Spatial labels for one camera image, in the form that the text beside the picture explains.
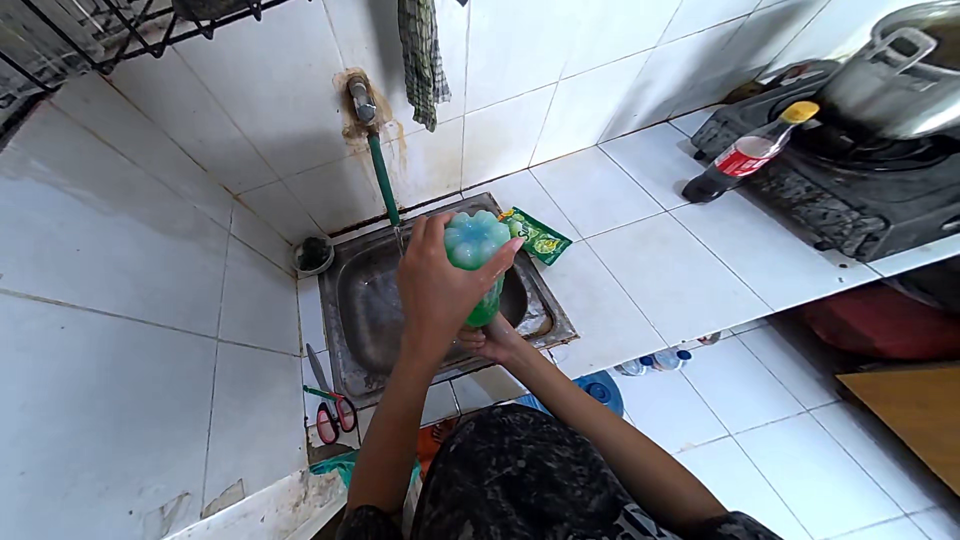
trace green hose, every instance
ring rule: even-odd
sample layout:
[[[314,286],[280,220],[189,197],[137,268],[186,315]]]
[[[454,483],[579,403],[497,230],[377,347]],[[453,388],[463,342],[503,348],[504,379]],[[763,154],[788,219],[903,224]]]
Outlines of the green hose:
[[[370,155],[373,158],[373,170],[376,171],[376,182],[380,184],[380,193],[383,194],[383,203],[387,205],[387,216],[394,227],[400,224],[400,213],[396,211],[394,191],[390,188],[390,177],[387,176],[387,165],[383,162],[383,152],[380,151],[380,135],[367,135],[370,144]]]

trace wooden board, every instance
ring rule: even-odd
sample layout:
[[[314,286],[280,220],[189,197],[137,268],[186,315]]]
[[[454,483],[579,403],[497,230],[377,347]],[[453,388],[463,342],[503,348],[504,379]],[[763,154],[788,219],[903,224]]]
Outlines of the wooden board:
[[[960,366],[838,375],[937,474],[960,493]]]

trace pot handle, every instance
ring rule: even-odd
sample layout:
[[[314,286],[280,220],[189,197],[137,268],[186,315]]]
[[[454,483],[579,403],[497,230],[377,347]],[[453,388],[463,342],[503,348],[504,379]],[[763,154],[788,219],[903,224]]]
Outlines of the pot handle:
[[[899,64],[891,65],[894,68],[894,75],[899,75],[907,68],[911,67],[913,64],[922,60],[926,55],[933,52],[933,49],[937,48],[937,40],[933,37],[928,36],[924,32],[917,30],[916,28],[911,28],[909,26],[904,26],[903,28],[897,28],[897,30],[890,33],[889,36],[885,37],[874,47],[874,50],[867,53],[867,60],[873,58],[877,54],[883,51],[889,50],[894,53],[888,55],[890,58],[903,58],[903,54],[897,52],[892,47],[890,43],[894,40],[901,38],[906,39],[907,41],[913,43],[917,47],[917,52],[903,59]]]

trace scissors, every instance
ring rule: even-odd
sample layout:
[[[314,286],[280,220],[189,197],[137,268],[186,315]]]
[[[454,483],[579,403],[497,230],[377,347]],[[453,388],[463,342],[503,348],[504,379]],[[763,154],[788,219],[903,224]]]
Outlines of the scissors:
[[[317,407],[317,433],[320,435],[320,440],[324,441],[325,444],[335,443],[340,438],[341,430],[347,433],[356,429],[357,409],[347,396],[330,391],[330,387],[326,385],[324,368],[320,366],[317,354],[313,352],[313,347],[309,343],[306,344],[306,354],[310,359],[310,368],[313,369],[313,375],[317,378],[320,389],[317,390],[304,385],[303,391],[322,398],[320,406]],[[329,405],[326,404],[327,401],[333,403],[333,410],[336,411],[336,414],[332,413]]]

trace yellow bottle cap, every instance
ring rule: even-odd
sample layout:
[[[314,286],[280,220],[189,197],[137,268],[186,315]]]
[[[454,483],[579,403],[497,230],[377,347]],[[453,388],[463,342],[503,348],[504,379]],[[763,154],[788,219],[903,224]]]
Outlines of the yellow bottle cap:
[[[812,118],[818,110],[820,110],[820,106],[812,101],[798,101],[780,113],[780,120],[790,124],[803,124]]]

